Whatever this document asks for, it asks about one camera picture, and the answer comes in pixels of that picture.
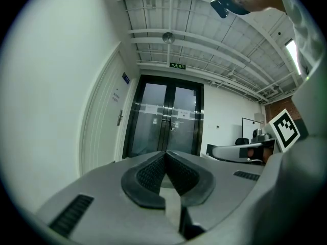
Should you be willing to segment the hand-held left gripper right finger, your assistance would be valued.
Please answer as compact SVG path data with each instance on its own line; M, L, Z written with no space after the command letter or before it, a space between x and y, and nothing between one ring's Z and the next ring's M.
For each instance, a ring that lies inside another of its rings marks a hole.
M186 240L208 232L231 214L248 196L264 167L256 163L237 163L202 158L174 151L174 155L210 172L214 187L204 203L186 207L182 196L168 177L165 178L166 217L173 228Z

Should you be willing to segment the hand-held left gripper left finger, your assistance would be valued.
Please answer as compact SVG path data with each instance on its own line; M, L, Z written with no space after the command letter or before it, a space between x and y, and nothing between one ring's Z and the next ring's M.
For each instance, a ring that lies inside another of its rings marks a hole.
M37 217L51 226L68 211L79 195L90 201L70 234L79 244L179 244L178 233L164 210L146 209L131 201L121 187L121 177L157 153L149 153L93 169L48 199Z

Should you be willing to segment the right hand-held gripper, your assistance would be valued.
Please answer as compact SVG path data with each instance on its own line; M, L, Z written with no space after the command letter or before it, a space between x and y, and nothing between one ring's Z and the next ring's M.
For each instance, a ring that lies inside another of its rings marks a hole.
M286 152L300 137L300 132L286 109L268 122L263 128L252 131L252 139L243 138L230 146L213 146L211 156L217 160L238 163L263 163L248 158L248 149L266 147L273 153Z

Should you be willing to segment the person's right hand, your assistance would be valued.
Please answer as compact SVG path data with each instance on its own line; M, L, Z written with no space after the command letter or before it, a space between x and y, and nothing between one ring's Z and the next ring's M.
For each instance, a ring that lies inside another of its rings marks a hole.
M269 157L272 155L273 149L266 147L259 147L248 149L248 158L251 160L261 160L263 163L267 163Z

